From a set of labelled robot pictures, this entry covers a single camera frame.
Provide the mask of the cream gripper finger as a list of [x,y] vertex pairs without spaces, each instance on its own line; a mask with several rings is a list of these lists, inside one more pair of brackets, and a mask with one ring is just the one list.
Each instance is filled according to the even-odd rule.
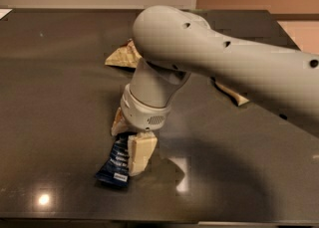
[[157,142],[158,139],[152,131],[129,136],[129,176],[136,176],[145,171]]
[[125,119],[122,109],[118,108],[111,128],[111,135],[116,136],[120,133],[128,132],[130,130],[130,125]]

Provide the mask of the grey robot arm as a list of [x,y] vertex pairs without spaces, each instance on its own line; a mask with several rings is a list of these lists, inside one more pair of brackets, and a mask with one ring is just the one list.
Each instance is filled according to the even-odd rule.
[[317,135],[318,57],[288,48],[229,37],[202,17],[168,6],[144,10],[133,25],[142,55],[111,134],[163,127],[171,100],[192,73],[214,78],[229,91]]

